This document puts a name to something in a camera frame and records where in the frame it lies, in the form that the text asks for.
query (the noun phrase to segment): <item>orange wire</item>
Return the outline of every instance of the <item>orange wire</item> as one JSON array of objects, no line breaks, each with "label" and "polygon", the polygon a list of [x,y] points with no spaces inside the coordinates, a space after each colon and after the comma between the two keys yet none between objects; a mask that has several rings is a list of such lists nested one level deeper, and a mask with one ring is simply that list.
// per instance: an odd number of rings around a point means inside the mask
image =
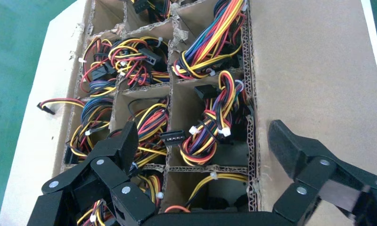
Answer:
[{"label": "orange wire", "polygon": [[170,207],[168,207],[166,210],[165,210],[165,213],[167,213],[167,212],[169,212],[170,210],[174,210],[174,209],[179,209],[179,210],[182,210],[182,211],[184,211],[184,212],[186,212],[186,213],[190,213],[190,211],[188,210],[188,209],[186,209],[186,208],[184,208],[184,207],[182,207],[182,206],[170,206]]}]

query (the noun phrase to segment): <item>white cable tie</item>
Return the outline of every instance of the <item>white cable tie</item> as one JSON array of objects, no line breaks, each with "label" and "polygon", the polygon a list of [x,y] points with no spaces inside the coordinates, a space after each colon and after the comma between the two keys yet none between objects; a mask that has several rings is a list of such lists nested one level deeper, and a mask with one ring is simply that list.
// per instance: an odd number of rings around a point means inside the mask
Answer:
[{"label": "white cable tie", "polygon": [[231,132],[230,132],[230,128],[229,127],[225,127],[222,129],[222,134],[225,136],[225,137],[228,137],[231,135]]},{"label": "white cable tie", "polygon": [[210,76],[216,75],[216,72],[212,68],[207,68],[205,71],[208,72]]},{"label": "white cable tie", "polygon": [[156,194],[156,197],[157,197],[158,199],[163,199],[163,198],[164,198],[164,193],[162,193],[162,192],[158,192],[158,193]]},{"label": "white cable tie", "polygon": [[200,133],[200,131],[195,126],[192,126],[188,132],[191,133],[191,135],[194,135],[196,133]]},{"label": "white cable tie", "polygon": [[236,81],[236,82],[238,82],[238,83],[240,83],[241,84],[241,90],[240,90],[240,92],[241,91],[243,91],[244,90],[244,83],[243,83],[243,81],[241,81],[241,80],[238,80],[238,79],[236,79],[236,80],[234,80],[234,81]]},{"label": "white cable tie", "polygon": [[247,0],[244,1],[244,6],[241,8],[241,11],[245,12],[247,10],[248,3]]},{"label": "white cable tie", "polygon": [[97,220],[96,215],[90,215],[90,222],[91,223],[96,222],[96,220]]},{"label": "white cable tie", "polygon": [[83,60],[83,58],[81,58],[81,57],[79,57],[78,61],[79,61],[80,63],[87,63],[87,60]]},{"label": "white cable tie", "polygon": [[158,45],[156,46],[157,48],[161,46],[161,43],[164,39],[162,37],[158,38]]},{"label": "white cable tie", "polygon": [[212,180],[217,180],[218,179],[218,174],[216,172],[211,173],[211,178]]}]

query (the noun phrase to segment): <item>wire bundle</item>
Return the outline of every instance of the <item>wire bundle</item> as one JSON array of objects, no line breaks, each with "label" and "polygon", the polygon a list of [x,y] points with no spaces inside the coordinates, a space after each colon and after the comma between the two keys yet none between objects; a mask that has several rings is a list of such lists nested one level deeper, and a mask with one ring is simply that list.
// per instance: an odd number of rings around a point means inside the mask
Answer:
[{"label": "wire bundle", "polygon": [[156,205],[156,208],[159,208],[161,199],[163,198],[163,193],[161,193],[163,183],[162,177],[157,174],[146,176],[143,173],[142,175],[138,175],[138,178],[141,180],[139,188],[144,193],[149,191],[151,201]]},{"label": "wire bundle", "polygon": [[[161,57],[160,62],[151,65],[149,56],[140,52],[147,49]],[[167,72],[168,45],[158,38],[145,36],[116,41],[108,54],[112,67],[128,80],[130,88],[169,81]]]},{"label": "wire bundle", "polygon": [[91,99],[83,108],[81,124],[76,128],[67,146],[73,154],[84,159],[93,150],[92,134],[109,126],[113,99],[109,97],[96,97]]},{"label": "wire bundle", "polygon": [[215,155],[218,134],[230,135],[233,112],[237,112],[239,96],[244,95],[241,81],[234,81],[228,71],[219,74],[221,93],[215,99],[205,101],[204,119],[190,129],[192,135],[179,146],[183,160],[190,166],[203,166]]},{"label": "wire bundle", "polygon": [[180,53],[172,66],[173,72],[185,79],[201,79],[227,68],[226,62],[242,47],[244,8],[244,0],[219,0],[213,9],[214,21],[188,50]]},{"label": "wire bundle", "polygon": [[90,225],[101,225],[105,226],[105,221],[113,218],[111,211],[107,208],[106,205],[104,205],[104,202],[101,200],[98,200],[93,204],[89,210],[83,214],[83,216],[77,220],[76,224],[78,226],[90,226]]},{"label": "wire bundle", "polygon": [[211,173],[210,176],[205,177],[203,180],[201,180],[197,186],[194,188],[193,192],[191,193],[190,198],[188,199],[187,203],[184,206],[174,205],[170,206],[165,210],[165,213],[171,211],[171,210],[182,210],[184,212],[190,213],[190,205],[193,202],[193,200],[198,196],[199,191],[201,188],[204,187],[208,182],[214,180],[214,179],[230,179],[230,180],[237,180],[241,182],[248,182],[248,177],[243,176],[241,174],[234,174],[234,173]]},{"label": "wire bundle", "polygon": [[[138,4],[137,0],[131,0],[133,6]],[[148,8],[148,20],[150,23],[162,22],[171,16],[171,4],[172,0],[147,0]]]},{"label": "wire bundle", "polygon": [[[100,68],[101,66],[104,66],[107,62],[109,62],[108,53],[111,50],[111,46],[112,43],[108,39],[101,40],[100,38],[94,38],[83,54],[81,62],[83,66],[84,75],[80,82],[80,88],[84,92],[88,93],[91,97],[103,96],[116,89],[115,76],[109,78],[102,78],[96,81],[92,81],[92,78],[89,77],[89,74],[91,74],[94,70]],[[87,57],[90,52],[92,52],[93,54],[94,62],[90,65],[90,68],[88,69]],[[89,82],[90,90],[85,89],[83,85],[84,81]]]},{"label": "wire bundle", "polygon": [[[136,113],[131,111],[131,104],[149,99],[159,99],[159,101],[151,107],[139,110]],[[139,147],[134,156],[131,171],[134,171],[134,168],[141,169],[146,164],[153,162],[160,155],[166,156],[166,146],[161,140],[160,134],[166,131],[168,125],[168,106],[169,98],[167,97],[139,98],[128,104],[129,112],[132,115],[129,120],[138,121],[137,131],[139,134]],[[121,131],[122,129],[114,130],[108,137],[116,136]]]}]

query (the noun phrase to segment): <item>cardboard box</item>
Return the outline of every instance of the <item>cardboard box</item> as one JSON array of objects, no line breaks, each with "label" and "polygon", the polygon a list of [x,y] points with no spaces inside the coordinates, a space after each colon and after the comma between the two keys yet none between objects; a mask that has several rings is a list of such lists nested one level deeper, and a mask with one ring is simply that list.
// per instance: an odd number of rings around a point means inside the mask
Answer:
[{"label": "cardboard box", "polygon": [[[58,106],[57,114],[51,116],[35,106],[52,97],[84,97],[79,88],[82,66],[78,58],[90,41],[94,37],[162,37],[168,43],[171,66],[177,54],[188,49],[212,22],[210,12],[216,2],[179,1],[172,5],[170,19],[148,24],[143,15],[135,14],[129,1],[78,0],[50,23],[0,225],[25,225],[44,182],[74,166],[67,160],[65,142],[80,124],[81,110]],[[320,140],[342,160],[377,174],[377,69],[361,3],[255,0],[248,4],[242,28],[242,66],[231,70],[235,78],[244,80],[247,96],[255,103],[254,118],[247,118],[246,142],[231,152],[221,147],[221,155],[204,168],[186,166],[176,148],[168,148],[165,165],[148,164],[146,169],[164,173],[161,212],[186,202],[197,182],[211,172],[245,174],[249,180],[244,185],[212,184],[209,193],[225,196],[231,187],[237,187],[227,199],[246,193],[249,211],[271,211],[291,183],[268,147],[267,130],[274,119],[281,119],[298,135]],[[67,31],[63,40],[68,45],[55,51],[58,47],[52,42],[55,37],[59,39],[61,30]],[[57,65],[62,69],[50,72],[55,85],[43,89],[49,73],[46,69],[54,58],[59,59]],[[202,109],[192,88],[216,84],[217,77],[184,80],[171,71],[169,75],[170,82],[133,90],[118,78],[117,91],[111,94],[114,105],[110,131],[127,121],[127,103],[142,97],[169,95],[168,130],[188,130],[196,124]],[[151,103],[143,101],[132,107],[139,109]],[[39,145],[32,147],[31,140],[38,140]],[[308,225],[349,223],[334,206],[322,203]]]}]

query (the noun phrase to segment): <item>black connector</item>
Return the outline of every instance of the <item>black connector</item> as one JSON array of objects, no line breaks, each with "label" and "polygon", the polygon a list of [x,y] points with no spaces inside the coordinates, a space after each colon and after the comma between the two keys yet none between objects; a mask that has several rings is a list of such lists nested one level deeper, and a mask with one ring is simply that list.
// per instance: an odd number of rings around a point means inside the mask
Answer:
[{"label": "black connector", "polygon": [[161,133],[160,137],[166,146],[173,146],[181,144],[186,139],[186,134],[184,130],[179,130]]},{"label": "black connector", "polygon": [[150,4],[147,0],[135,0],[133,3],[134,11],[138,14],[142,11],[150,8]]},{"label": "black connector", "polygon": [[194,90],[202,100],[218,97],[218,89],[213,85],[196,86]]},{"label": "black connector", "polygon": [[47,113],[50,113],[52,115],[55,115],[55,112],[53,112],[52,110],[50,110],[48,107],[44,106],[44,107],[41,107],[41,102],[37,104],[37,107],[42,110],[42,111],[45,111]]},{"label": "black connector", "polygon": [[97,81],[99,79],[109,79],[108,77],[115,77],[116,76],[116,69],[114,69],[109,62],[105,62],[101,67],[93,70],[91,72],[91,78],[93,81]]},{"label": "black connector", "polygon": [[139,49],[139,52],[148,57],[146,61],[151,65],[155,65],[156,63],[159,63],[162,60],[162,57],[158,56],[157,54],[153,53],[151,50],[147,48],[141,48]]}]

